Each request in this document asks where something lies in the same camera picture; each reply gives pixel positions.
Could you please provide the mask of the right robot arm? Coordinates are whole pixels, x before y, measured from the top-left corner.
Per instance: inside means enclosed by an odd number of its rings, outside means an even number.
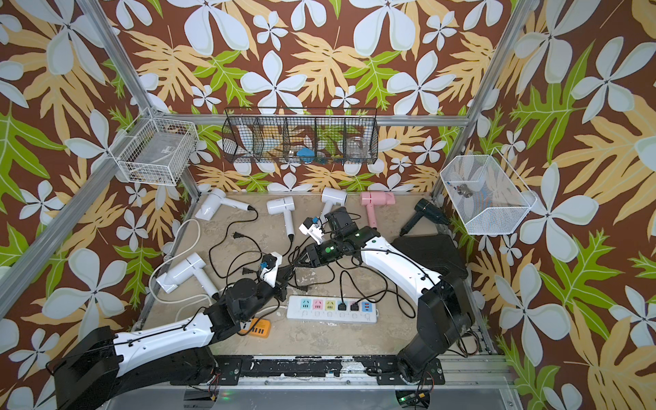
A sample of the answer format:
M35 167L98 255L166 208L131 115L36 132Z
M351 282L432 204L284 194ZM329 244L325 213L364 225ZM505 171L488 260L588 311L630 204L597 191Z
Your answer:
M403 379L417 383L429 363L460 340L475 323L466 284L457 273L440 273L401 253L372 227L353 229L322 244L309 244L293 265L327 266L354 256L398 285L416 304L417 334L397 355Z

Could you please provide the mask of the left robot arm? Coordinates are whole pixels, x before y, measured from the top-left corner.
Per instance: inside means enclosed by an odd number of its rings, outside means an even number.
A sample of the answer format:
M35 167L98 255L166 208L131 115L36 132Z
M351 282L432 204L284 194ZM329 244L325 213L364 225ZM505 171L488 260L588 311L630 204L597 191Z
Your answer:
M242 278L210 307L189 319L146 331L91 331L51 365L59 409L97 409L128 391L153 384L196 384L216 368L210 345L238 334L272 299L282 302L290 281L287 266L273 283Z

